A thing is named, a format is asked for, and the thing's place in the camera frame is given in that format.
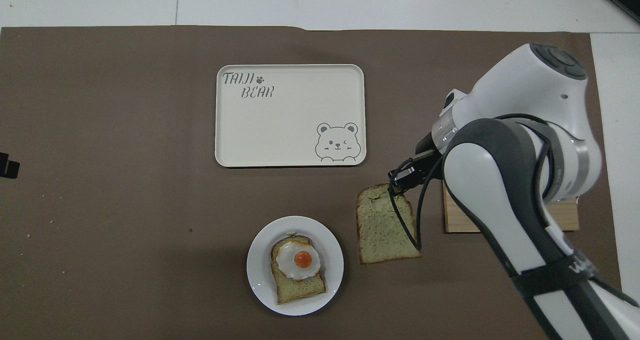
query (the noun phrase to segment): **black cable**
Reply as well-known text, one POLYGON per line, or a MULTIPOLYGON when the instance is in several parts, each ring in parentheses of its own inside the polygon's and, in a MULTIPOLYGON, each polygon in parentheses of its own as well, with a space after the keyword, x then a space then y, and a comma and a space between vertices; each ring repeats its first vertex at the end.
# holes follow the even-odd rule
POLYGON ((542 196, 540 196, 540 176, 542 174, 542 167, 545 164, 545 160, 550 157, 551 157, 551 147, 549 146, 548 142, 542 141, 540 154, 537 156, 537 159, 535 160, 533 182, 532 182, 533 190, 531 194, 533 194, 532 200, 533 200, 533 204, 535 204, 535 207, 534 207, 535 211, 537 211, 537 218, 545 219, 544 223, 542 224, 543 228, 546 228, 547 226, 549 226, 549 222, 546 221, 547 216, 545 215, 545 211, 543 210, 544 203, 542 202, 542 196))
POLYGON ((503 121, 507 119, 528 119, 530 121, 539 122, 540 124, 545 124, 545 125, 547 124, 547 122, 541 119, 540 117, 537 117, 531 114, 518 113, 518 112, 515 112, 513 114, 504 114, 504 115, 496 116, 494 117, 494 119, 498 119, 499 121, 503 121))
POLYGON ((406 234, 407 238, 409 238, 409 241, 411 242, 411 244, 413 245, 413 247, 420 251, 420 249, 423 248, 423 242, 422 242, 422 237, 421 237, 421 233, 420 233, 420 220, 422 217, 422 210, 423 210, 423 200, 425 199, 425 193, 427 191, 427 187, 429 186, 429 182, 431 182, 431 180, 434 178, 434 172, 436 169, 438 169, 438 166, 440 166, 441 162, 442 162, 442 156, 435 162, 435 164, 433 165, 433 167, 431 167, 429 173, 427 174, 427 177, 424 180, 424 183, 422 183, 422 190, 420 191, 420 197, 418 198, 418 210, 416 212, 416 217, 415 217, 415 239, 414 237, 411 235, 411 231, 409 231, 409 228, 407 228, 407 224, 405 223, 405 220, 402 219, 402 215, 400 215, 400 211, 398 211, 398 206, 396 205, 396 200, 394 198, 395 192, 393 190, 393 182, 394 179, 396 178, 397 174, 402 171, 402 169, 409 163, 413 162, 412 158, 408 158, 407 160, 405 160, 402 164, 400 164, 400 166, 398 166, 393 173, 391 174, 391 179, 389 181, 389 187, 388 187, 388 192, 389 192, 389 200, 391 201, 391 206, 393 207, 393 211, 395 211, 395 215, 398 218, 398 220, 400 220, 400 224, 402 225, 402 228, 404 229, 404 233, 406 234))

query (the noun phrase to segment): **bread crust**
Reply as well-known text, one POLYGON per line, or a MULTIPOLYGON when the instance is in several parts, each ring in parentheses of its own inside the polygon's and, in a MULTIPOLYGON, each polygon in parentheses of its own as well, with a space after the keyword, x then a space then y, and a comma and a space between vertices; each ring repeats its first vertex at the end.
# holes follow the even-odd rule
MULTIPOLYGON (((374 261, 374 262, 364 262, 362 260, 362 248, 361 248, 361 222, 360 222, 360 218, 359 218, 359 214, 360 214, 360 207, 361 207, 361 196, 364 194, 364 192, 368 192, 371 190, 377 190, 380 188, 384 188, 385 190, 389 187, 388 183, 378 183, 377 185, 373 185, 370 187, 365 187, 364 189, 362 189, 359 193, 358 196, 356 197, 356 233, 358 235, 358 260, 359 263, 361 265, 368 265, 368 264, 380 264, 380 263, 386 263, 387 261, 392 261, 392 260, 407 260, 407 259, 416 259, 416 258, 422 258, 423 253, 418 252, 418 256, 398 256, 398 257, 394 257, 394 258, 387 258, 384 260, 380 260, 380 261, 374 261)), ((407 225, 407 228, 409 229, 413 229, 413 231, 416 231, 416 217, 414 216, 414 207, 411 205, 411 203, 407 200, 407 198, 405 198, 405 195, 400 194, 397 196, 398 200, 403 201, 403 203, 405 203, 407 205, 407 207, 409 208, 409 219, 403 219, 405 224, 407 225)))
POLYGON ((286 244, 287 242, 290 242, 290 241, 301 242, 301 243, 309 244, 309 245, 313 246, 313 243, 311 242, 311 239, 309 239, 307 236, 304 236, 304 235, 291 235, 291 236, 287 236, 287 237, 284 237, 283 239, 278 240, 273 245, 273 247, 271 247, 271 251, 270 251, 270 267, 271 267, 271 275, 273 276, 273 280, 276 283, 276 294, 277 294, 277 297, 278 297, 278 305, 286 304, 288 302, 296 301, 296 300, 299 300, 299 299, 304 299, 304 298, 307 298, 307 297, 311 297, 313 295, 322 294, 322 293, 326 293, 327 292, 327 283, 325 282, 325 279, 322 276, 322 272, 318 271, 317 274, 315 274, 314 276, 311 276, 310 278, 307 278, 307 279, 316 279, 317 278, 320 281, 322 281, 322 288, 321 289, 312 288, 308 292, 302 293, 299 296, 295 297, 294 299, 288 299, 287 301, 285 301, 284 297, 282 296, 282 286, 285 286, 285 285, 290 285, 290 286, 300 285, 300 286, 302 286, 302 282, 307 280, 307 279, 293 280, 292 278, 288 278, 288 277, 285 276, 285 274, 283 274, 283 272, 278 267, 278 263, 276 261, 276 256, 278 256, 278 250, 281 248, 282 245, 284 245, 284 244, 286 244))

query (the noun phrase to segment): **toast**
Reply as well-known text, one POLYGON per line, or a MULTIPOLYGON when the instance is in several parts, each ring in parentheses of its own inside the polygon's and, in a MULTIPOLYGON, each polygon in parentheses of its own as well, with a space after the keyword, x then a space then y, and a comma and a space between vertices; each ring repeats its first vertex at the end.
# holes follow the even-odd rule
MULTIPOLYGON (((386 184, 374 185, 358 195, 356 224, 359 262, 362 265, 420 258, 423 255, 407 238, 391 205, 387 188, 386 184)), ((395 197, 395 205, 415 239, 416 218, 411 203, 399 195, 395 197)))
POLYGON ((322 274, 320 274, 320 271, 318 271, 315 276, 311 276, 303 280, 293 280, 286 277, 278 268, 278 263, 276 262, 278 251, 282 245, 290 242, 291 240, 313 245, 311 243, 311 239, 309 239, 307 236, 293 235, 279 240, 271 248, 271 274, 273 275, 273 280, 275 280, 276 282, 278 305, 327 292, 327 285, 322 277, 322 274))

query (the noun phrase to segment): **egg yolk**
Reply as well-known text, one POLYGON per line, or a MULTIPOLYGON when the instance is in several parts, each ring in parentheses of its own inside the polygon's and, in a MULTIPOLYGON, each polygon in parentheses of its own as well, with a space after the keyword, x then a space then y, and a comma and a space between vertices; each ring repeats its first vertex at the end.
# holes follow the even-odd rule
POLYGON ((304 269, 311 265, 311 254, 304 250, 298 251, 295 253, 293 261, 298 268, 304 269))

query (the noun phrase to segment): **brown mat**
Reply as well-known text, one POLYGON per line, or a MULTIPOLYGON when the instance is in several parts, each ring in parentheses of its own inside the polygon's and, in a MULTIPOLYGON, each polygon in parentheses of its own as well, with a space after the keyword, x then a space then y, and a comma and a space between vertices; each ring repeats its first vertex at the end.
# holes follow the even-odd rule
MULTIPOLYGON (((21 169, 0 178, 0 338, 544 338, 483 237, 444 232, 438 185, 423 258, 359 265, 355 225, 359 191, 412 155, 448 91, 470 91, 527 42, 582 61, 602 146, 587 34, 3 28, 0 151, 21 169), (215 162, 222 66, 340 63, 365 74, 361 165, 215 162), (336 297, 306 317, 265 308, 245 272, 254 236, 286 215, 325 224, 345 256, 336 297)), ((567 236, 619 286, 605 171, 578 210, 580 230, 567 236)))

